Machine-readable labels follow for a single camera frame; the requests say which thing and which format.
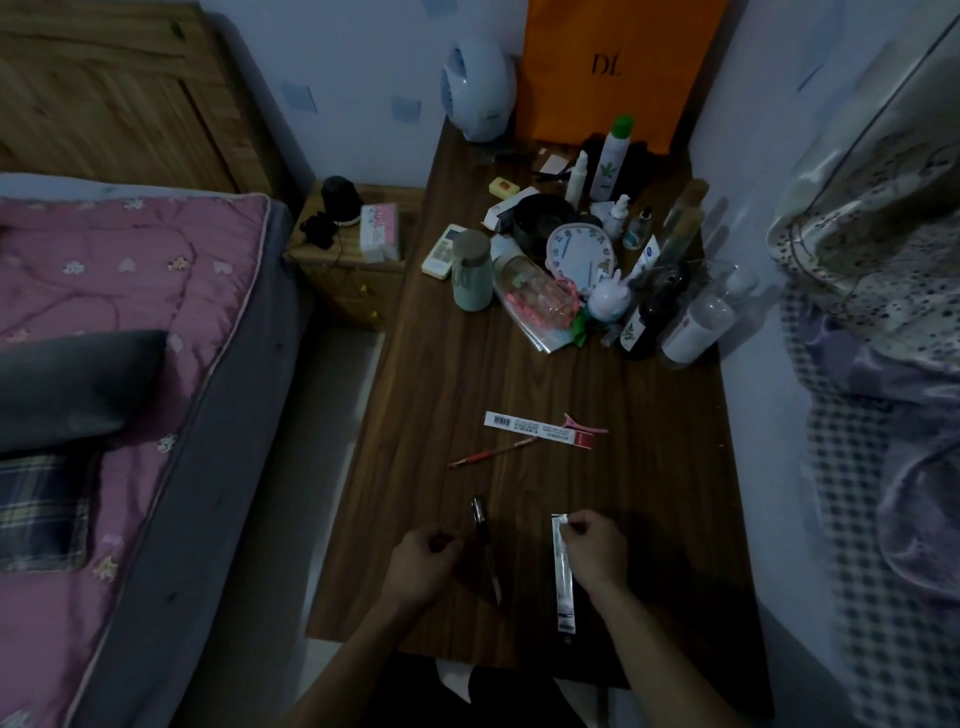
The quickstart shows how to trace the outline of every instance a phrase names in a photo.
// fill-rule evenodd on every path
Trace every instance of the checkered fabric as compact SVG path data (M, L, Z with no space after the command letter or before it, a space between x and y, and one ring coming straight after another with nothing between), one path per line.
M0 459L0 571L84 564L98 463L96 450L76 445Z
M798 333L808 301L793 283L780 300L786 348L813 396L807 448L847 686L857 719L876 728L960 725L960 645L906 591L876 544L880 469L891 406L842 393L810 358Z

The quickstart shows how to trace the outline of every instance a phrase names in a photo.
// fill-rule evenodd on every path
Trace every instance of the forearm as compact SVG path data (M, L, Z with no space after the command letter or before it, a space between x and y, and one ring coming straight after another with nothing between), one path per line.
M374 605L281 725L360 725L380 673L414 620L390 604Z
M633 594L611 588L593 603L652 728L743 725Z

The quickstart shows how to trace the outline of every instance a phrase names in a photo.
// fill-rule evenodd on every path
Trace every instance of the hand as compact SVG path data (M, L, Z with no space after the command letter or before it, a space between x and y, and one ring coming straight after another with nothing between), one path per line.
M394 547L380 599L407 617L415 617L440 595L464 542L440 525L410 531Z
M570 568L594 605L608 594L628 590L627 540L616 523L595 511L571 513L566 521L560 535Z

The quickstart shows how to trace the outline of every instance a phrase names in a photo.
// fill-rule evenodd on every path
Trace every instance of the orange shopping bag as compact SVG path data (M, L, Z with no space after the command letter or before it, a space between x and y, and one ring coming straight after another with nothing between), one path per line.
M621 113L666 154L727 0L529 0L516 131L580 144Z

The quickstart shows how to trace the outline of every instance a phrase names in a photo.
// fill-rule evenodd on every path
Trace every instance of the pink quilt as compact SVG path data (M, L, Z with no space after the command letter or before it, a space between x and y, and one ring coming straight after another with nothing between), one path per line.
M87 565L0 574L0 725L61 725L80 694L178 431L243 315L268 211L263 195L0 199L0 352L170 332L156 398L103 459Z

